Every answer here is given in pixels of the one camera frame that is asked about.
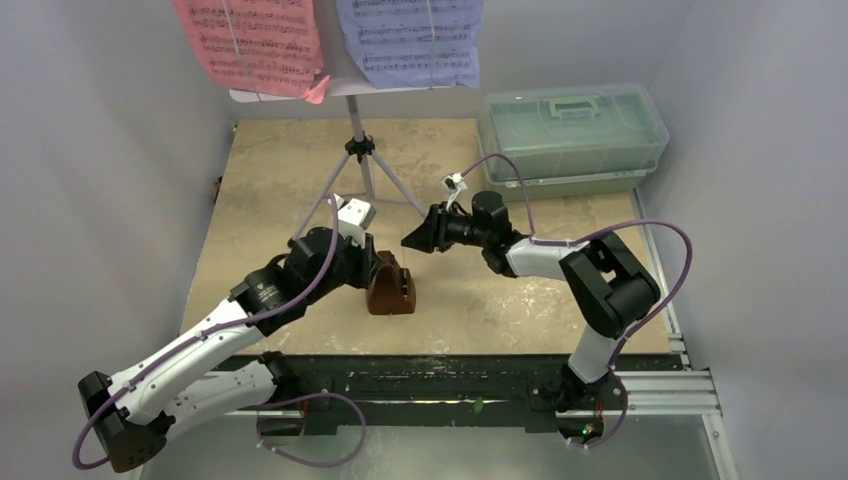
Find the brown wooden metronome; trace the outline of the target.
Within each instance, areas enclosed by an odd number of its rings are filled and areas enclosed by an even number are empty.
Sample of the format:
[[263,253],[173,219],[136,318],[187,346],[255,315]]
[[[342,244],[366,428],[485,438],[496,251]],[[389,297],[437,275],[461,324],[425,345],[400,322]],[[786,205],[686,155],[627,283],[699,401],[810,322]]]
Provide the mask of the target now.
[[388,250],[378,251],[380,268],[366,290],[371,315],[411,315],[416,310],[416,287],[411,271],[400,265]]

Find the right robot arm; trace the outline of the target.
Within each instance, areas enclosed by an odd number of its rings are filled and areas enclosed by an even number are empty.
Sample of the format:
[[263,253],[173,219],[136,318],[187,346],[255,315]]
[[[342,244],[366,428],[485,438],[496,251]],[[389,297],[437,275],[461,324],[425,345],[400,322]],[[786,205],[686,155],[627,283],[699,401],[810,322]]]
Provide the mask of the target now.
[[476,193],[469,210],[448,202],[431,205],[401,244],[427,254],[444,253],[455,244],[473,246],[498,275],[568,285],[586,326],[561,369],[559,386],[545,393],[560,412],[595,401],[626,331],[645,319],[661,296],[654,277],[617,234],[574,246],[535,241],[514,229],[502,196],[493,191]]

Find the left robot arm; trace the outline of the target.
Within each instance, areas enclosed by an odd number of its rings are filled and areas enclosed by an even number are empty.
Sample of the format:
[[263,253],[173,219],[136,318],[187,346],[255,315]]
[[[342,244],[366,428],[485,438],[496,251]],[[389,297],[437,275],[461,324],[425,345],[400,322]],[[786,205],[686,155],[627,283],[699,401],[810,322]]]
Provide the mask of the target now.
[[96,434],[106,463],[124,473],[151,460],[178,435],[230,411],[329,403],[335,393],[327,386],[314,393],[305,390],[279,351],[266,352],[230,373],[211,371],[300,319],[333,290],[367,288],[380,264],[371,234],[313,228],[292,243],[289,253],[248,274],[211,313],[166,347],[120,372],[89,373],[78,383],[88,420],[74,444],[74,466],[88,470],[100,465],[80,458],[90,432]]

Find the lilac perforated music stand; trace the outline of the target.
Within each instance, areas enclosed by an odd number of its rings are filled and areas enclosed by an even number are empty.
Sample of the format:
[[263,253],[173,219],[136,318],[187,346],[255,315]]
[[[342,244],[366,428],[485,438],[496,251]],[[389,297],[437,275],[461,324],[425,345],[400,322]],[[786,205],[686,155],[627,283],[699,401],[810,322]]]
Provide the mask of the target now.
[[347,104],[353,135],[345,146],[345,154],[330,174],[325,186],[331,188],[341,173],[343,167],[350,161],[356,160],[361,170],[364,185],[363,196],[369,201],[375,201],[377,196],[374,180],[370,170],[372,164],[388,177],[396,189],[402,194],[403,201],[411,205],[420,215],[426,213],[414,195],[406,188],[395,172],[389,167],[377,151],[373,139],[365,132],[362,124],[357,98],[364,94],[393,93],[406,91],[421,91],[446,88],[399,88],[376,89],[366,79],[348,54],[344,34],[337,14],[338,1],[317,1],[314,4],[317,27],[319,29],[321,48],[329,83],[326,91],[328,97],[342,97]]

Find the pink paper folder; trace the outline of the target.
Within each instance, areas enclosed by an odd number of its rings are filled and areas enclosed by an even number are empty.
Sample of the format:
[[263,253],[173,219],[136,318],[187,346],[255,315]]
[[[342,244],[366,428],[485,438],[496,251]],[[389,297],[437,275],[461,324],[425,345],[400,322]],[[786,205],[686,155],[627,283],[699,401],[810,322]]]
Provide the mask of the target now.
[[256,95],[323,102],[329,75],[311,1],[182,0],[172,6],[213,82]]

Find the white sheet music pages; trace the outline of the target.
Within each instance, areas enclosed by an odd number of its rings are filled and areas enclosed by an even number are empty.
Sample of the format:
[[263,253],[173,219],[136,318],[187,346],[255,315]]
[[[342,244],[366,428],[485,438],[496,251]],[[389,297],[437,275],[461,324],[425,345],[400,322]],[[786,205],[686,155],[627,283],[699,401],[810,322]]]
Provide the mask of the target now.
[[376,89],[480,86],[481,0],[338,1],[348,54]]

